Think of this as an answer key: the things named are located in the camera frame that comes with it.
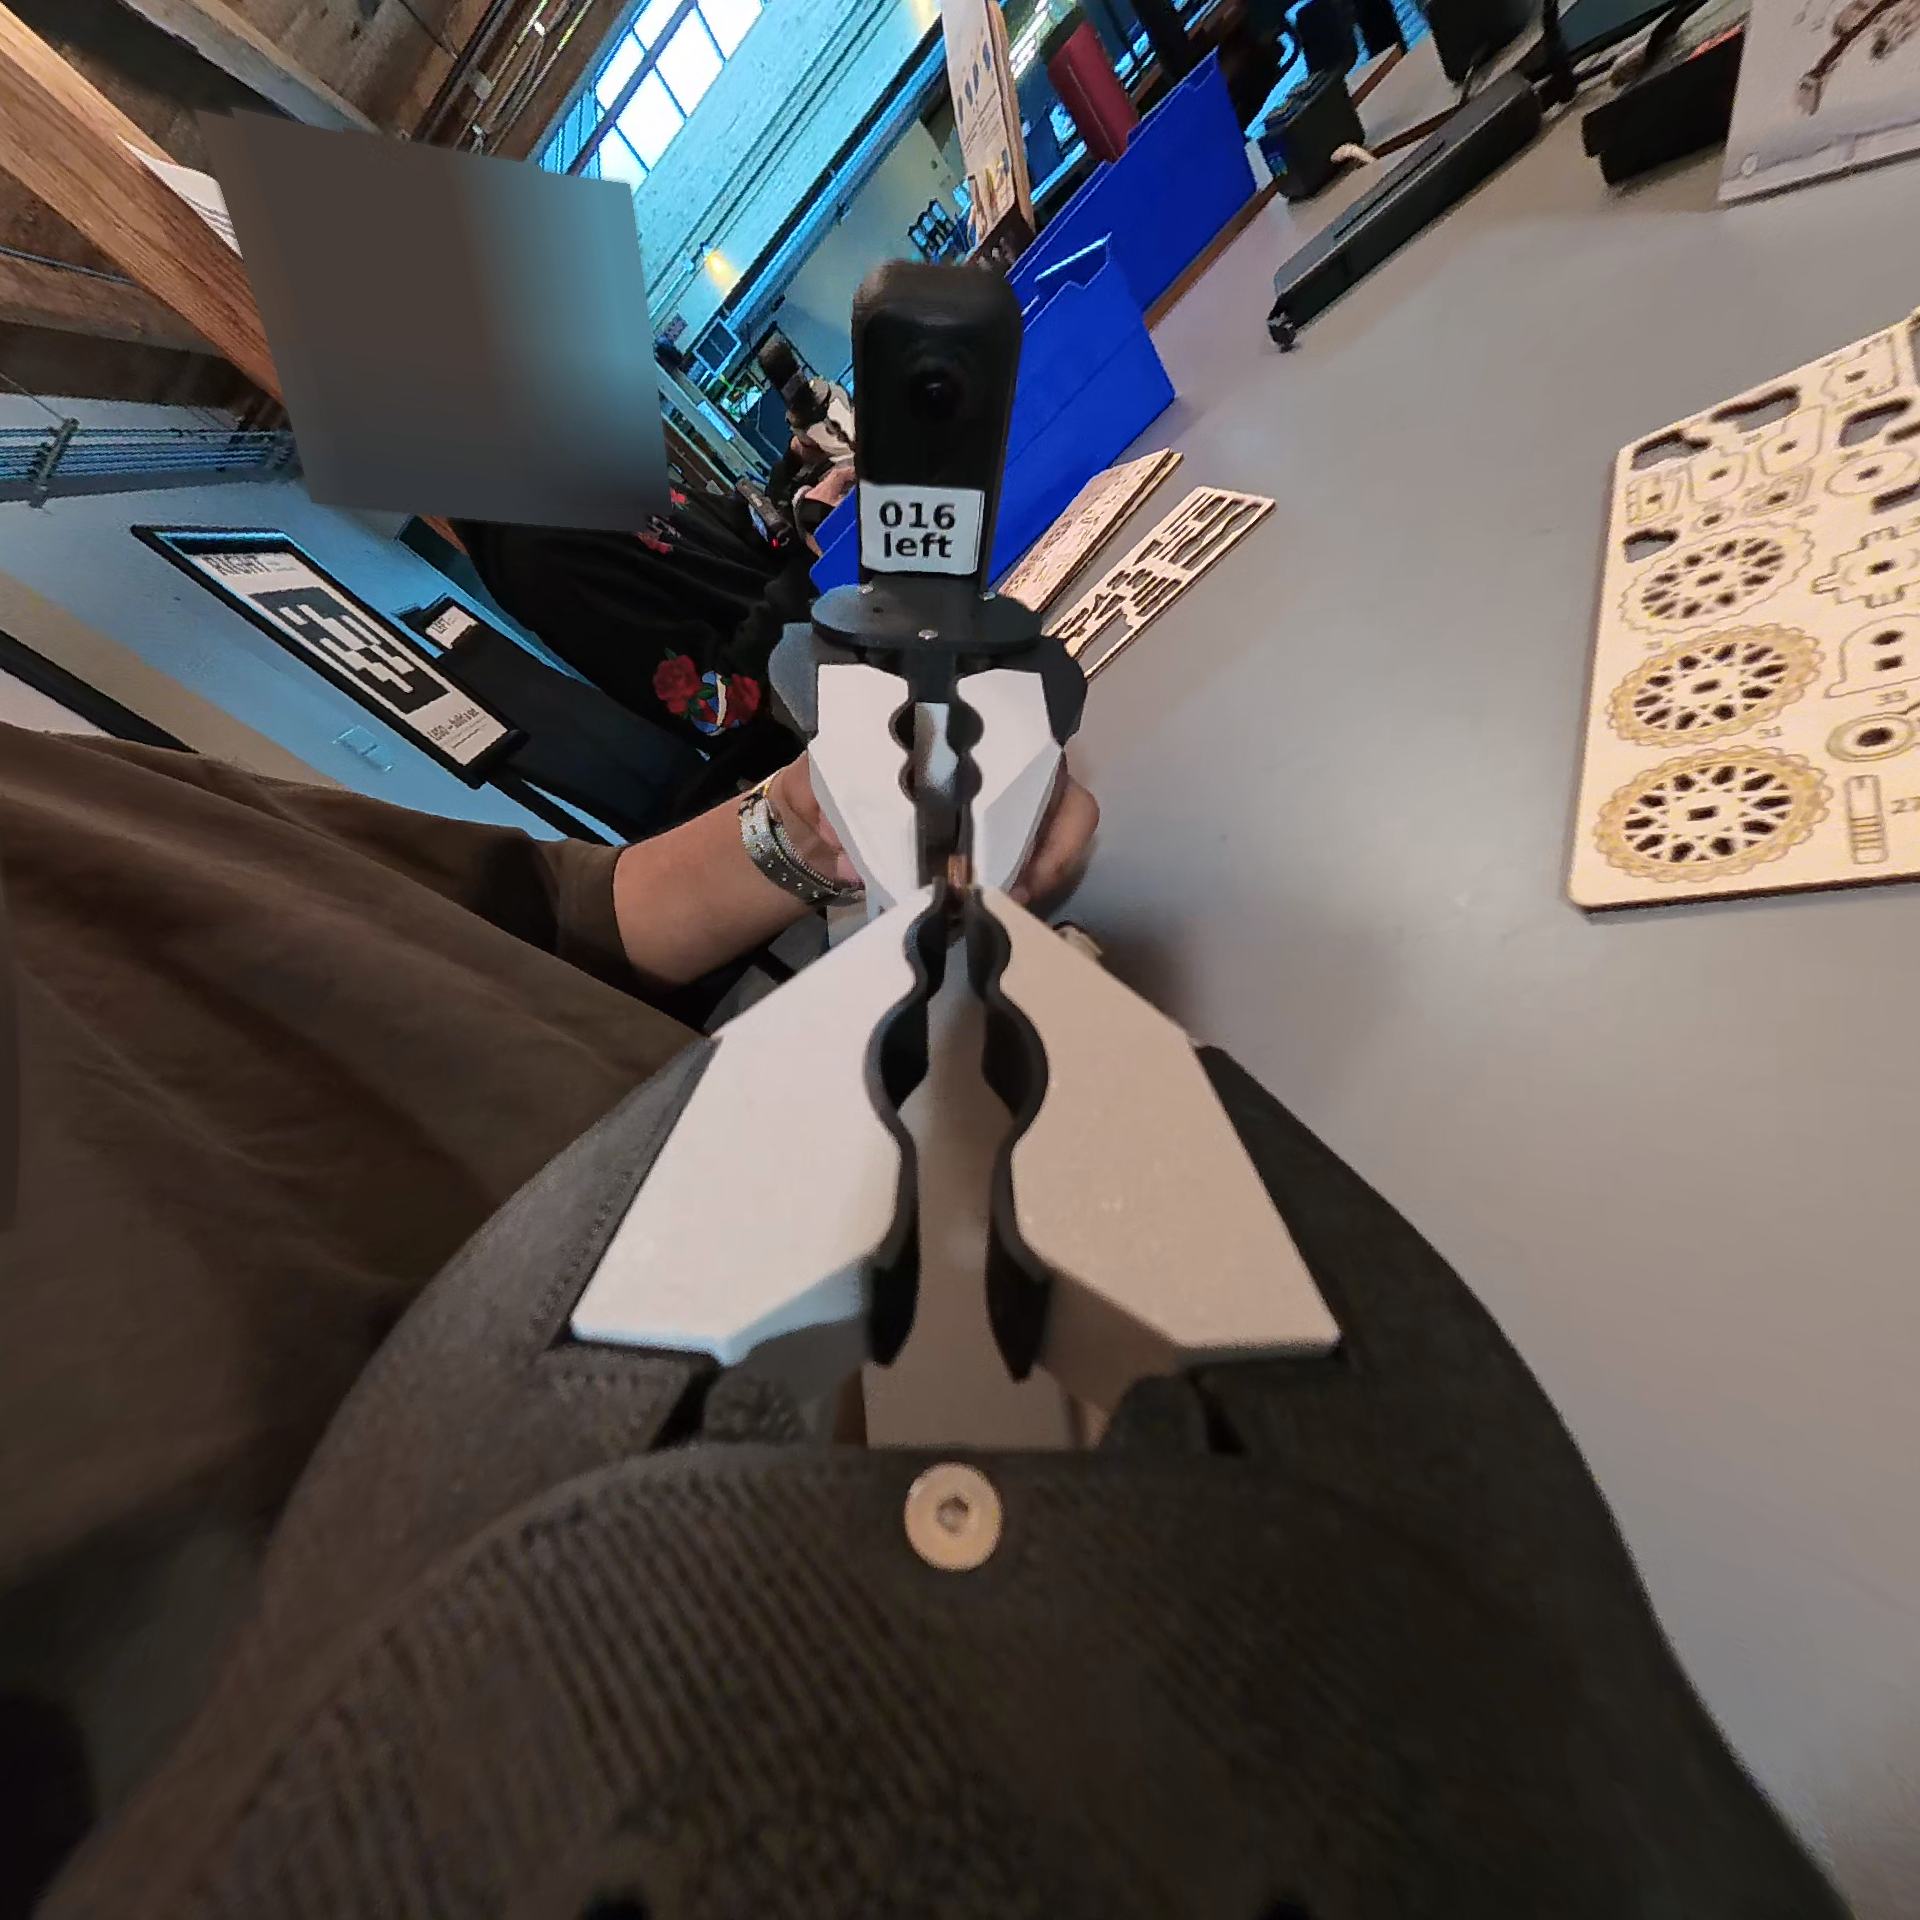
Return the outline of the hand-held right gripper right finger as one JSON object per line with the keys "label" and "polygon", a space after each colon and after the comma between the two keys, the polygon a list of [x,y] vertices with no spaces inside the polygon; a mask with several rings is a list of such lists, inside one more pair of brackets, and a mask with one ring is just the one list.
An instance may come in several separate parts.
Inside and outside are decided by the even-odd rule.
{"label": "hand-held right gripper right finger", "polygon": [[1009,1122],[984,1265],[1007,1375],[1115,1413],[1144,1378],[1335,1353],[1199,1048],[1001,893],[967,898],[963,931],[979,1070]]}

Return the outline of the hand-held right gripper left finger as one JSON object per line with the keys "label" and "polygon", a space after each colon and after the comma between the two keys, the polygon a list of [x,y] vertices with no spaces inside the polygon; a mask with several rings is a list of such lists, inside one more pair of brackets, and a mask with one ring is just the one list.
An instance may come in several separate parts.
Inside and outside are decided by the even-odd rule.
{"label": "hand-held right gripper left finger", "polygon": [[706,1361],[795,1402],[910,1355],[928,1075],[958,889],[910,895],[706,1045],[568,1335]]}

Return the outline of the grey desk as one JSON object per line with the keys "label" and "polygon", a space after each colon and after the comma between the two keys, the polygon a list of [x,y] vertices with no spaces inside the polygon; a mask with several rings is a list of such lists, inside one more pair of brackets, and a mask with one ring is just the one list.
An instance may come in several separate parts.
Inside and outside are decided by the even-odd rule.
{"label": "grey desk", "polygon": [[1914,310],[1914,160],[1618,199],[1551,128],[1303,333],[1270,201],[1153,338],[1265,523],[1104,675],[1067,918],[1473,1285],[1695,1689],[1858,1915],[1914,1915],[1914,888],[1566,895],[1622,443]]}

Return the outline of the person's left hand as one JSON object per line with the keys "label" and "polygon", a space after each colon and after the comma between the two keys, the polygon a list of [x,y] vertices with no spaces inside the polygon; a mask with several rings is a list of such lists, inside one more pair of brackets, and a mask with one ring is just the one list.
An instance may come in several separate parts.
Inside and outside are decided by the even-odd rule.
{"label": "person's left hand", "polygon": [[[803,753],[787,762],[768,784],[770,809],[802,864],[830,880],[851,883],[856,870],[826,824],[808,774]],[[1019,879],[1006,888],[1007,896],[1032,911],[1070,898],[1093,858],[1096,824],[1095,797],[1071,771],[1061,771]]]}

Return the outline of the blue plastic bin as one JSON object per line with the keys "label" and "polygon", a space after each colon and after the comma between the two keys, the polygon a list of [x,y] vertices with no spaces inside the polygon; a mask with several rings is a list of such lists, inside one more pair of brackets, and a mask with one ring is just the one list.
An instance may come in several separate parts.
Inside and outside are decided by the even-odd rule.
{"label": "blue plastic bin", "polygon": [[[851,303],[856,464],[862,479],[922,482],[947,423],[922,418],[905,358],[873,354],[869,313],[881,280],[928,274],[886,261]],[[990,579],[999,582],[1078,497],[1169,407],[1174,392],[1142,310],[1104,250],[1071,257],[1024,298],[1013,422],[993,514]]]}
{"label": "blue plastic bin", "polygon": [[1030,319],[1056,270],[1095,242],[1141,310],[1208,251],[1257,193],[1246,137],[1216,56],[1168,93],[1131,134],[1120,160],[1102,160],[1041,227],[1009,272]]}

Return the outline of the stacked wooden parts sheets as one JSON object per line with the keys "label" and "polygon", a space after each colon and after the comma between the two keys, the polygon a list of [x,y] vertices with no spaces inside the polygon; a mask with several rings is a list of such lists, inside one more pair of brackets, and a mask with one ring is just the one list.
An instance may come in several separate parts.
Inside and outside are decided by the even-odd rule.
{"label": "stacked wooden parts sheets", "polygon": [[1176,448],[1160,448],[1095,473],[1043,535],[999,582],[995,594],[1046,613],[1099,547],[1183,463]]}

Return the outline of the standing display board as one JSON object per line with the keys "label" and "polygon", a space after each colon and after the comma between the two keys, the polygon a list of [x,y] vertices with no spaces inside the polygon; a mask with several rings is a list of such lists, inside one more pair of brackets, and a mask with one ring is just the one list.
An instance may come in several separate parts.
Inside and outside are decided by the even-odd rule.
{"label": "standing display board", "polygon": [[1007,272],[1037,233],[1013,45],[995,2],[941,2],[941,25],[973,258]]}

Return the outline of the red cylinder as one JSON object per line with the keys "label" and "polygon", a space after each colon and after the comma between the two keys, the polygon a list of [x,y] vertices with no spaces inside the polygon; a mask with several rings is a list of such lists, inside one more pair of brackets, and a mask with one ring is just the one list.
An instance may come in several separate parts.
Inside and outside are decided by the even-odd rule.
{"label": "red cylinder", "polygon": [[1071,7],[1046,27],[1039,58],[1088,152],[1118,162],[1138,128],[1138,111],[1083,9]]}

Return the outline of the black battery charger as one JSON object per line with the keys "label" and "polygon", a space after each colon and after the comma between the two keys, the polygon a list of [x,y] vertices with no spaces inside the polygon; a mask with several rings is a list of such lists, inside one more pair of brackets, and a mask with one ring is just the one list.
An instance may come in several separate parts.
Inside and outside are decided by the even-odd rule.
{"label": "black battery charger", "polygon": [[1283,201],[1310,201],[1363,153],[1363,134],[1341,71],[1319,71],[1293,87],[1254,134],[1270,183]]}

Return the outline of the framed marker poster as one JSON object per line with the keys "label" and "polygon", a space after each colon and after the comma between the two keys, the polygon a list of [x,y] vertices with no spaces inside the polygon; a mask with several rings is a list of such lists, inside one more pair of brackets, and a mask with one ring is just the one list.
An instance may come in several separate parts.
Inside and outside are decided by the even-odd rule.
{"label": "framed marker poster", "polygon": [[287,535],[146,522],[129,533],[463,784],[489,784],[525,746],[525,735],[458,683],[417,635]]}

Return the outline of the wooden gear parts sheet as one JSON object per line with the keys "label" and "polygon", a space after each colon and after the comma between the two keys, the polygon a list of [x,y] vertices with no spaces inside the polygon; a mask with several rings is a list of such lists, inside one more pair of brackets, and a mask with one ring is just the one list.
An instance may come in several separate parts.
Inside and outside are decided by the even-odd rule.
{"label": "wooden gear parts sheet", "polygon": [[1918,319],[1618,450],[1567,898],[1918,874]]}

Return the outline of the small black box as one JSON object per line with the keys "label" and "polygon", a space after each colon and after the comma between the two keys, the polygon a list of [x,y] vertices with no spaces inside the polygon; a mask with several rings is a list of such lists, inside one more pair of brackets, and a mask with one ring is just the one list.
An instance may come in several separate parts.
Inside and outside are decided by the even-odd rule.
{"label": "small black box", "polygon": [[1735,115],[1746,21],[1675,31],[1635,77],[1609,87],[1578,123],[1582,152],[1609,187],[1723,147]]}

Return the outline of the wooden beam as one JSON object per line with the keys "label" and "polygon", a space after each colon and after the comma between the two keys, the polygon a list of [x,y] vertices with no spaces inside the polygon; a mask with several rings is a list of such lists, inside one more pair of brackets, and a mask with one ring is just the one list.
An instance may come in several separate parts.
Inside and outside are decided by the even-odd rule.
{"label": "wooden beam", "polygon": [[10,9],[1,166],[203,343],[280,400],[247,267],[150,168],[157,147]]}

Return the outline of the folded instruction sheet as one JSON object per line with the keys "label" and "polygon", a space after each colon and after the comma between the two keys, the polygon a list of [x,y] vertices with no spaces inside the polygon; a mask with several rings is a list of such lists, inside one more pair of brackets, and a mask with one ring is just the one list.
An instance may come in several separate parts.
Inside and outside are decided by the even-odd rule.
{"label": "folded instruction sheet", "polygon": [[1918,2],[1755,2],[1720,206],[1918,153]]}

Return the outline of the wooden cutout frame sheet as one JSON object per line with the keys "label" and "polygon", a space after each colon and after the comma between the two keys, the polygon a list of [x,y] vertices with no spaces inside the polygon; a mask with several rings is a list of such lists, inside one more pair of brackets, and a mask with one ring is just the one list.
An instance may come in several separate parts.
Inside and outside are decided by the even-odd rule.
{"label": "wooden cutout frame sheet", "polygon": [[1093,682],[1273,513],[1267,497],[1198,487],[1046,631]]}

